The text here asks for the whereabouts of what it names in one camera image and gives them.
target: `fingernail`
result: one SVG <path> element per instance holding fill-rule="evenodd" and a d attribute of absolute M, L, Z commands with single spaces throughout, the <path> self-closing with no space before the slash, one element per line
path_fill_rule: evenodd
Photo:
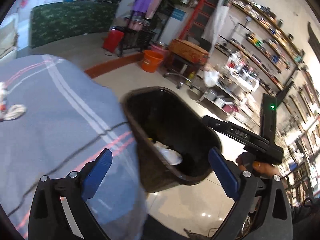
<path fill-rule="evenodd" d="M 256 162 L 256 161 L 254 161 L 252 164 L 252 166 L 256 169 L 260 168 L 260 165 L 261 165 L 261 162 Z"/>

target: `orange bucket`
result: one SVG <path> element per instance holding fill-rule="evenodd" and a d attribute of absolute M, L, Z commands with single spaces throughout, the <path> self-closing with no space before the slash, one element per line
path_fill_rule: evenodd
<path fill-rule="evenodd" d="M 141 68 L 144 71 L 154 73 L 158 66 L 161 64 L 162 60 L 163 55 L 161 55 L 160 53 L 151 50 L 145 50 Z"/>

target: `fingers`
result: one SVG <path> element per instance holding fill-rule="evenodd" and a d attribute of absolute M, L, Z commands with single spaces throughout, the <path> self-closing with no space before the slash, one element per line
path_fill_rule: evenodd
<path fill-rule="evenodd" d="M 239 155 L 238 158 L 236 159 L 236 163 L 238 163 L 238 167 L 241 171 L 246 170 L 246 168 L 242 165 L 241 155 Z M 275 174 L 280 176 L 279 168 L 268 163 L 261 163 L 261 162 L 254 161 L 252 164 L 252 167 L 258 173 L 265 174 L 266 176 L 269 176 L 269 177 Z"/>
<path fill-rule="evenodd" d="M 269 163 L 261 163 L 254 161 L 252 167 L 255 171 L 259 172 L 260 174 L 265 174 L 270 177 L 275 174 L 280 175 L 278 167 L 275 167 Z"/>
<path fill-rule="evenodd" d="M 238 165 L 238 168 L 239 168 L 241 171 L 246 171 L 246 170 L 247 170 L 243 165 Z"/>

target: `black trash bin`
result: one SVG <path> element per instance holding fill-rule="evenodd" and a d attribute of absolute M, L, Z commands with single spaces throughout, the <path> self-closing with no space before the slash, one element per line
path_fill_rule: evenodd
<path fill-rule="evenodd" d="M 221 150 L 218 135 L 177 94 L 163 87 L 134 90 L 122 101 L 137 141 L 140 180 L 153 193 L 179 184 L 195 185 L 211 172 L 209 150 Z M 170 165 L 148 139 L 179 152 L 182 163 Z"/>

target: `purple towel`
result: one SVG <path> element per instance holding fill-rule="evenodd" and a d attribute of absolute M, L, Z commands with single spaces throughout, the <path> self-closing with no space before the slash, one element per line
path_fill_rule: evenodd
<path fill-rule="evenodd" d="M 136 0 L 132 10 L 137 12 L 146 12 L 152 0 Z"/>

